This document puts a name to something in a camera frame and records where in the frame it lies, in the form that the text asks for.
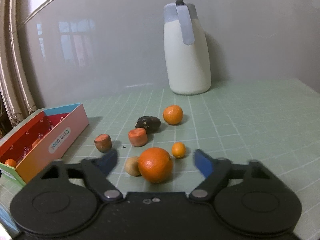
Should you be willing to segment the dark fruit near jug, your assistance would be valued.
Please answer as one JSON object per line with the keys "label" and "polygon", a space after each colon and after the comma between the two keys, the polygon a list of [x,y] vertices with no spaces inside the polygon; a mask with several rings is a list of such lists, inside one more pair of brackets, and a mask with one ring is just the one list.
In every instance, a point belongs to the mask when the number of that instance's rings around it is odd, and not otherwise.
{"label": "dark fruit near jug", "polygon": [[137,119],[135,128],[143,128],[146,133],[155,133],[159,130],[161,121],[155,116],[141,116]]}

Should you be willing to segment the green checked tablecloth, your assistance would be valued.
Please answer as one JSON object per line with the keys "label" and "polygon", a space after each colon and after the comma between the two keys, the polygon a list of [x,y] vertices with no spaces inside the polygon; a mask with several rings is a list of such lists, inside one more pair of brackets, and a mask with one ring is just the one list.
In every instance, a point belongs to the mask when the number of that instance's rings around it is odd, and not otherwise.
{"label": "green checked tablecloth", "polygon": [[191,155],[177,162],[172,181],[164,184],[152,185],[124,170],[126,159],[142,151],[131,146],[127,137],[138,117],[161,117],[172,104],[182,107],[184,119],[177,126],[162,124],[151,146],[170,150],[180,141],[189,152],[200,148],[235,163],[262,161],[302,202],[297,235],[319,239],[319,94],[297,80],[222,85],[196,96],[179,96],[163,89],[88,100],[84,107],[89,126],[64,158],[76,162],[98,156],[93,138],[106,132],[119,152],[110,180],[121,191],[189,193],[203,180]]}

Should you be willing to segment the beige curtain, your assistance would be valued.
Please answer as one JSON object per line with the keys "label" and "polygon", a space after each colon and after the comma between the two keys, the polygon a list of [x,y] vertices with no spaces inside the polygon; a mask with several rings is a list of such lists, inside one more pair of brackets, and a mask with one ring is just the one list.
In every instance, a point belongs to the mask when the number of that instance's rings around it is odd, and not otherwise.
{"label": "beige curtain", "polygon": [[17,0],[1,0],[1,97],[12,127],[37,110],[18,41]]}

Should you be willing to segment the large orange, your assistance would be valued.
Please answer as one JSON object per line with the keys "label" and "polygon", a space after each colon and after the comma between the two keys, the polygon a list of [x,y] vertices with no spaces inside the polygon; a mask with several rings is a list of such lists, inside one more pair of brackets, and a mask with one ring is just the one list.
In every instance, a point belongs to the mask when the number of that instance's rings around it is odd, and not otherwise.
{"label": "large orange", "polygon": [[17,161],[15,161],[14,159],[7,159],[4,164],[7,166],[16,167]]}
{"label": "large orange", "polygon": [[141,176],[150,183],[158,184],[166,181],[172,174],[171,155],[159,147],[148,148],[138,158]]}

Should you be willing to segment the small orange near jug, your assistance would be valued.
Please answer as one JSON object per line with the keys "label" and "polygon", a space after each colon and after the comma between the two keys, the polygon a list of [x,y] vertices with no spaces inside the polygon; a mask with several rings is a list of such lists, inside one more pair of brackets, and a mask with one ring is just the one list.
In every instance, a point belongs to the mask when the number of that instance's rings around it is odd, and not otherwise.
{"label": "small orange near jug", "polygon": [[171,105],[164,109],[163,119],[169,125],[177,125],[183,119],[183,110],[179,105]]}

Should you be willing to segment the brown-orange carrot chunk left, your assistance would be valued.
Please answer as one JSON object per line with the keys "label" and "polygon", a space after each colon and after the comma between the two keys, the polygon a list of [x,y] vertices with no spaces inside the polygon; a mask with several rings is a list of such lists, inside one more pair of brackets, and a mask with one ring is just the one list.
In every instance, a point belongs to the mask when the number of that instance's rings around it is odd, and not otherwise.
{"label": "brown-orange carrot chunk left", "polygon": [[112,148],[112,140],[108,134],[100,134],[97,136],[94,140],[94,144],[101,153],[105,153]]}

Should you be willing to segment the colourful cardboard box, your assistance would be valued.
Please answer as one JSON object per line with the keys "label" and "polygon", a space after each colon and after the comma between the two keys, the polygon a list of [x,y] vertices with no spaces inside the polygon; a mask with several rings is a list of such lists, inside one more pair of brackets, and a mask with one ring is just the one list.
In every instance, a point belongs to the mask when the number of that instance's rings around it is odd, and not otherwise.
{"label": "colourful cardboard box", "polygon": [[[1,140],[1,176],[22,186],[60,159],[88,126],[81,103],[41,109]],[[16,167],[5,165],[7,159]]]}

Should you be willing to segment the tiny kumquat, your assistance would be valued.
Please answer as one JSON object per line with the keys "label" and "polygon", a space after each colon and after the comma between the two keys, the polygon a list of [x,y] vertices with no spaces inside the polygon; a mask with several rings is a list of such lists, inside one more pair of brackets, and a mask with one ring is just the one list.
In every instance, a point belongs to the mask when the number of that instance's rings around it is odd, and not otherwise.
{"label": "tiny kumquat", "polygon": [[182,142],[175,142],[172,145],[171,153],[176,159],[181,159],[185,157],[186,154],[186,146]]}

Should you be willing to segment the small beige potato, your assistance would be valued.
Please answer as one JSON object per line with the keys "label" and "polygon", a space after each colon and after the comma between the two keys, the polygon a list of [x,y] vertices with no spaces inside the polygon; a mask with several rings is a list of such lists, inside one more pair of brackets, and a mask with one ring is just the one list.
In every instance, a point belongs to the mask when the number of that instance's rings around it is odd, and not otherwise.
{"label": "small beige potato", "polygon": [[127,159],[127,161],[125,162],[125,166],[124,166],[127,174],[134,176],[134,177],[141,175],[141,173],[139,171],[139,167],[138,167],[138,160],[139,160],[138,156],[129,157]]}

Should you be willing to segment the white thermos jug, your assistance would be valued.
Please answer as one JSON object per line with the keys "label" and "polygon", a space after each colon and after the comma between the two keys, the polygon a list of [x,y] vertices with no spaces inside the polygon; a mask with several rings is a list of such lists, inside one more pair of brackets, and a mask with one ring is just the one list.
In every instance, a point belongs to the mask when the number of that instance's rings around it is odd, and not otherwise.
{"label": "white thermos jug", "polygon": [[176,0],[164,6],[163,15],[170,89],[180,95],[206,92],[212,84],[209,51],[195,5]]}

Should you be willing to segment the orange carrot chunk middle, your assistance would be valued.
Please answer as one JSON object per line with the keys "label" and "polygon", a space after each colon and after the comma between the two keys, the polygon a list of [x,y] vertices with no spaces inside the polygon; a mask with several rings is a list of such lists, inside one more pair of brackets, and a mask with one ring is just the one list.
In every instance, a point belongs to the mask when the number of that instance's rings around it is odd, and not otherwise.
{"label": "orange carrot chunk middle", "polygon": [[144,128],[135,128],[128,132],[128,138],[132,146],[141,147],[147,144],[148,135]]}

